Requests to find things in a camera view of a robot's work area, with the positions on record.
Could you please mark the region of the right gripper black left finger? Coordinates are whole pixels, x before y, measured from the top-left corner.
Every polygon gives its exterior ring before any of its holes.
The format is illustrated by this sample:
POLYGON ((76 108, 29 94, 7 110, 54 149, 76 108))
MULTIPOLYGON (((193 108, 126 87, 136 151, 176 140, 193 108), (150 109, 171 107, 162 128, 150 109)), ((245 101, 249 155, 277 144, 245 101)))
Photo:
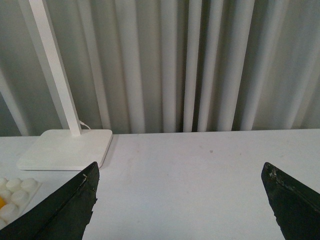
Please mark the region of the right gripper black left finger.
POLYGON ((97 201, 100 172, 92 162, 0 231, 2 240, 81 240, 97 201))

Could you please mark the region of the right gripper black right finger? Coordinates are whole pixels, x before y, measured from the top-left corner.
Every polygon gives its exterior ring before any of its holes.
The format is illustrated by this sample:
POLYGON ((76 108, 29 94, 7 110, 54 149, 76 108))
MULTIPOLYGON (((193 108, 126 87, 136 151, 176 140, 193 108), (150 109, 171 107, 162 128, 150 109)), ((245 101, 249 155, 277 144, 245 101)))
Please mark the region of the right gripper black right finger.
POLYGON ((320 238, 320 194, 269 162, 261 180, 276 222, 286 240, 320 238))

